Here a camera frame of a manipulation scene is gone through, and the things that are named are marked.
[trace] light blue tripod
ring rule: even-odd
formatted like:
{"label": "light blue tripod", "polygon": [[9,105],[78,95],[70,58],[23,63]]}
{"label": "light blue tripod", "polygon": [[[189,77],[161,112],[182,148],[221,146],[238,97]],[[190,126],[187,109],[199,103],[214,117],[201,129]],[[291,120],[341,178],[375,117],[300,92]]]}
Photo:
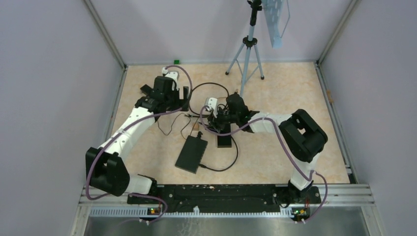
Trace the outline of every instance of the light blue tripod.
{"label": "light blue tripod", "polygon": [[[238,53],[236,53],[235,58],[233,58],[233,61],[229,66],[229,69],[227,69],[227,71],[226,71],[226,75],[228,75],[230,73],[230,70],[232,69],[233,65],[235,64],[235,61],[238,63],[240,73],[242,74],[242,82],[241,82],[241,85],[240,85],[240,96],[241,97],[243,97],[243,88],[244,88],[246,82],[248,82],[250,77],[252,77],[252,75],[255,73],[255,71],[258,68],[259,68],[259,71],[261,73],[261,80],[263,80],[265,78],[264,77],[264,72],[262,70],[261,60],[259,58],[258,45],[256,45],[258,43],[258,40],[253,37],[253,31],[255,30],[255,25],[256,25],[256,15],[257,15],[258,11],[262,10],[262,6],[261,6],[262,1],[261,0],[254,0],[253,2],[248,1],[248,3],[252,8],[252,15],[251,15],[251,18],[250,18],[249,35],[247,37],[243,38],[243,42],[242,42],[242,45],[240,46],[240,48],[238,50]],[[242,68],[240,67],[240,64],[239,64],[239,61],[238,61],[238,56],[242,52],[242,49],[243,49],[244,46],[246,46],[246,54],[245,54],[245,65],[243,67],[243,72],[242,72]],[[256,59],[258,60],[258,66],[256,66],[256,68],[253,70],[252,74],[249,75],[249,77],[246,77],[247,76],[248,65],[249,65],[250,49],[252,48],[252,46],[255,47]]]}

